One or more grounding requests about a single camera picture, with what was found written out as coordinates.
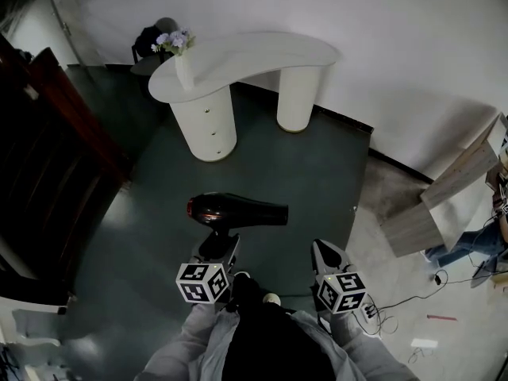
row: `person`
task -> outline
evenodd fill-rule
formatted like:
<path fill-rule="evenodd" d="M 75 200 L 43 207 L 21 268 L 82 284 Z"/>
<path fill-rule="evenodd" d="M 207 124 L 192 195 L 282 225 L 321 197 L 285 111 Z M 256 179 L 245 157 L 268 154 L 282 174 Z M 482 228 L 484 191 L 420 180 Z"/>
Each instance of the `person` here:
<path fill-rule="evenodd" d="M 181 333 L 135 381 L 418 381 L 380 339 L 365 336 L 350 313 L 329 316 L 331 335 L 239 273 L 231 303 L 217 313 L 214 305 L 194 305 Z"/>
<path fill-rule="evenodd" d="M 425 250 L 422 253 L 425 259 L 443 268 L 474 251 L 489 257 L 504 252 L 508 245 L 508 222 L 500 190 L 493 195 L 492 205 L 495 217 L 489 225 L 477 231 L 464 232 L 450 251 L 444 245 Z"/>

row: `electrical wire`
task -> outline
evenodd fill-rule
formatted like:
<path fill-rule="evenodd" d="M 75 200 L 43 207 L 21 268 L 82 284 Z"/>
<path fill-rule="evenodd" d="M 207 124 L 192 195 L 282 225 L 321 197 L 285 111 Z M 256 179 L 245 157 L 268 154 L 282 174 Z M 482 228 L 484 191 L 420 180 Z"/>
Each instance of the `electrical wire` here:
<path fill-rule="evenodd" d="M 449 280 L 448 272 L 446 272 L 445 270 L 441 269 L 441 270 L 437 271 L 435 275 L 439 274 L 440 272 L 444 272 L 446 274 L 446 281 L 443 283 L 442 287 L 440 287 L 438 290 L 434 291 L 432 294 L 428 294 L 427 296 L 415 295 L 415 296 L 412 296 L 412 297 L 410 297 L 408 299 L 404 299 L 401 302 L 395 303 L 394 305 L 383 306 L 383 307 L 379 308 L 379 310 L 385 310 L 385 309 L 395 308 L 396 306 L 402 305 L 403 303 L 409 302 L 409 301 L 411 301 L 413 299 L 428 299 L 431 296 L 434 296 L 435 294 L 437 294 L 437 292 L 441 291 L 448 284 L 448 280 Z"/>
<path fill-rule="evenodd" d="M 384 311 L 380 311 L 378 310 L 377 306 L 375 305 L 375 302 L 374 302 L 374 299 L 372 298 L 372 296 L 368 295 L 368 297 L 371 299 L 372 301 L 372 306 L 374 307 L 375 309 L 375 312 L 377 314 L 377 318 L 378 318 L 378 324 L 377 324 L 377 330 L 374 332 L 374 333 L 369 333 L 360 323 L 360 321 L 358 320 L 358 317 L 355 315 L 354 312 L 352 312 L 352 315 L 354 316 L 355 320 L 356 320 L 356 323 L 358 323 L 358 326 L 364 331 L 365 334 L 367 334 L 368 336 L 377 336 L 377 335 L 380 335 L 381 336 L 381 331 L 384 331 L 386 334 L 394 334 L 397 329 L 398 329 L 398 320 L 395 316 L 387 316 L 386 312 Z M 381 319 L 381 313 L 384 313 L 384 318 Z M 391 332 L 387 332 L 385 329 L 383 329 L 383 325 L 390 319 L 395 319 L 397 321 L 397 325 L 395 326 L 395 329 L 392 330 Z"/>
<path fill-rule="evenodd" d="M 421 358 L 425 359 L 428 356 L 432 356 L 434 354 L 434 351 L 430 350 L 430 353 L 426 355 L 421 347 L 416 347 L 415 350 L 413 350 L 413 354 L 411 354 L 410 358 L 407 359 L 407 363 L 415 364 L 418 361 L 418 354 L 421 354 Z"/>

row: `jeans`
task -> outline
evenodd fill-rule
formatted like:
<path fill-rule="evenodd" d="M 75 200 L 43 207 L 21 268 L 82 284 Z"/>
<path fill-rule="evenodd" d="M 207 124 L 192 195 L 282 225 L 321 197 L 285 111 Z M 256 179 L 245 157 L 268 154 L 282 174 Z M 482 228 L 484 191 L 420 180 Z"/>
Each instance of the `jeans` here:
<path fill-rule="evenodd" d="M 499 223 L 494 220 L 483 231 L 465 232 L 450 252 L 444 245 L 438 245 L 425 250 L 425 256 L 432 262 L 436 262 L 440 267 L 445 267 L 474 251 L 494 256 L 503 252 L 505 245 Z"/>

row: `black chair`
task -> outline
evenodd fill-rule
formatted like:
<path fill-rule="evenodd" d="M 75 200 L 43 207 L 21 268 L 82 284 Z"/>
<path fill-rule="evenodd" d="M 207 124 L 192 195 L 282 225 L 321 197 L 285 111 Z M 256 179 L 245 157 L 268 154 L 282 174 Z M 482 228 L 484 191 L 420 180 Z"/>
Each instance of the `black chair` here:
<path fill-rule="evenodd" d="M 154 52 L 152 44 L 156 43 L 157 37 L 162 33 L 172 33 L 178 29 L 176 21 L 164 17 L 159 19 L 155 25 L 143 29 L 140 36 L 132 46 L 134 65 L 130 71 L 137 76 L 141 93 L 150 98 L 148 92 L 148 81 L 153 72 L 166 60 L 173 56 L 170 52 Z"/>

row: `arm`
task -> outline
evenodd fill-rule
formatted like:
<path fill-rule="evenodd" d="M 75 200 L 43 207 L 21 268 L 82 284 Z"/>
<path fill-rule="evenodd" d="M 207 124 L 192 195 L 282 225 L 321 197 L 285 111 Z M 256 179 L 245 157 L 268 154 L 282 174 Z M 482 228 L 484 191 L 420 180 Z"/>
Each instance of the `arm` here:
<path fill-rule="evenodd" d="M 189 363 L 206 351 L 215 318 L 215 305 L 194 305 L 182 332 L 152 356 L 135 381 L 188 380 Z"/>
<path fill-rule="evenodd" d="M 378 338 L 362 333 L 352 314 L 335 314 L 330 320 L 332 337 L 356 364 L 367 381 L 418 381 Z"/>

